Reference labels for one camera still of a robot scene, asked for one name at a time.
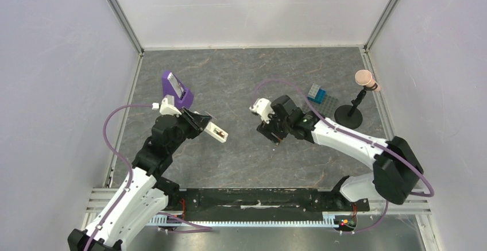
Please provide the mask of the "white remote control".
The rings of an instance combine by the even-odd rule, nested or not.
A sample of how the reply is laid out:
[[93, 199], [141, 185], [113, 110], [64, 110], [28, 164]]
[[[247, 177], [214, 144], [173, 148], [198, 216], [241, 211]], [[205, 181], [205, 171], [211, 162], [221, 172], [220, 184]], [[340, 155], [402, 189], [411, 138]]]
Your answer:
[[204, 132], [221, 143], [226, 142], [228, 138], [228, 133], [211, 121], [205, 127]]

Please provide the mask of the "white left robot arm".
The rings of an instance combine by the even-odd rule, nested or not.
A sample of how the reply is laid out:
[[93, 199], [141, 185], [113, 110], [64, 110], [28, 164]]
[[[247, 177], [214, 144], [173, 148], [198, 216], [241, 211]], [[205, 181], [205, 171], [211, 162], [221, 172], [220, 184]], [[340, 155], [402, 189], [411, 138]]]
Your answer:
[[180, 204], [179, 185], [163, 177], [172, 155], [185, 140], [212, 128], [212, 118], [163, 100], [149, 105], [160, 115], [151, 135], [132, 163], [112, 152], [128, 167], [124, 183], [93, 222], [68, 236], [70, 250], [126, 250], [140, 231], [164, 209]]

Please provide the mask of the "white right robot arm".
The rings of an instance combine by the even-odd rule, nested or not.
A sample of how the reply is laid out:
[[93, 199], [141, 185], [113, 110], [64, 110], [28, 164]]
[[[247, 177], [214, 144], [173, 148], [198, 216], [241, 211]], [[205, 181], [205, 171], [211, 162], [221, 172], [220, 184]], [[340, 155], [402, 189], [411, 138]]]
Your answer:
[[298, 140], [335, 149], [370, 169], [369, 173], [348, 176], [337, 183], [338, 190], [331, 200], [340, 210], [371, 198], [401, 205], [424, 174], [405, 139], [386, 140], [359, 133], [312, 110], [304, 112], [287, 95], [273, 102], [259, 98], [249, 110], [261, 119], [257, 131], [276, 145], [291, 134]]

